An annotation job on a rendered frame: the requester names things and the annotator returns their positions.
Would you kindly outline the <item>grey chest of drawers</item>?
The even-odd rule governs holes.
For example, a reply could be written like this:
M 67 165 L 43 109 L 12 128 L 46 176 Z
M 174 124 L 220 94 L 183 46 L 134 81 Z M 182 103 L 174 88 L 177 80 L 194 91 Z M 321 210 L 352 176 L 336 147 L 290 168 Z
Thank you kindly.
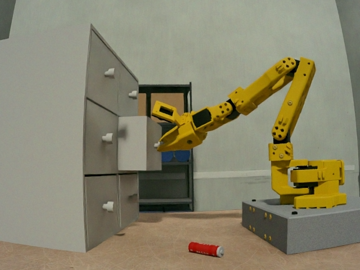
M 87 93 L 92 31 L 119 60 L 118 111 Z M 86 253 L 120 228 L 123 60 L 91 24 L 0 40 L 0 241 Z M 84 170 L 86 99 L 117 116 L 117 170 Z M 87 247 L 85 177 L 116 176 L 118 229 Z

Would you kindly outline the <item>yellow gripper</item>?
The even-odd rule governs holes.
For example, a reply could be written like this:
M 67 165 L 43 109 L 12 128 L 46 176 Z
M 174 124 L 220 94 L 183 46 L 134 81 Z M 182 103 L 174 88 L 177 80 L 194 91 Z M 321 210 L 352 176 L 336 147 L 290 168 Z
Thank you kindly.
M 191 114 L 195 111 L 191 111 Z M 179 116 L 177 109 L 173 106 L 156 101 L 151 116 L 166 122 L 174 122 L 176 127 L 164 134 L 159 141 L 164 141 L 157 148 L 159 152 L 175 151 L 175 150 L 190 150 L 203 143 L 206 139 L 207 132 L 198 132 L 194 130 L 189 112 Z

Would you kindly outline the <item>red aa battery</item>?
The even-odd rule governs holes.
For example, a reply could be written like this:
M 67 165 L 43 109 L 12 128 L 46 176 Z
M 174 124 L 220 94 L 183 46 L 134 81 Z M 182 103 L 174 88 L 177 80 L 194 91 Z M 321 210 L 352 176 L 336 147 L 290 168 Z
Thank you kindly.
M 191 242 L 188 246 L 190 252 L 211 255 L 215 257 L 222 257 L 224 254 L 224 247 Z

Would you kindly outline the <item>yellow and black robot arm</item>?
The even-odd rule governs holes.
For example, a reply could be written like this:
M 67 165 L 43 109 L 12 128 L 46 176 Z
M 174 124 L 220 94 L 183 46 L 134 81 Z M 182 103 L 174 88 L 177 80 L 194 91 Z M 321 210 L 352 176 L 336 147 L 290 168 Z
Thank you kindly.
M 285 57 L 247 88 L 238 87 L 230 93 L 230 99 L 226 102 L 205 107 L 190 115 L 195 131 L 213 131 L 237 119 L 240 114 L 249 115 L 258 105 L 292 81 L 273 126 L 273 143 L 268 144 L 268 150 L 272 190 L 280 195 L 280 204 L 291 204 L 296 209 L 332 208 L 347 204 L 347 195 L 339 193 L 341 161 L 293 158 L 290 138 L 315 72 L 313 60 L 300 57 L 299 61 Z M 290 181 L 296 187 L 288 185 L 287 169 L 290 167 L 296 167 L 290 170 Z

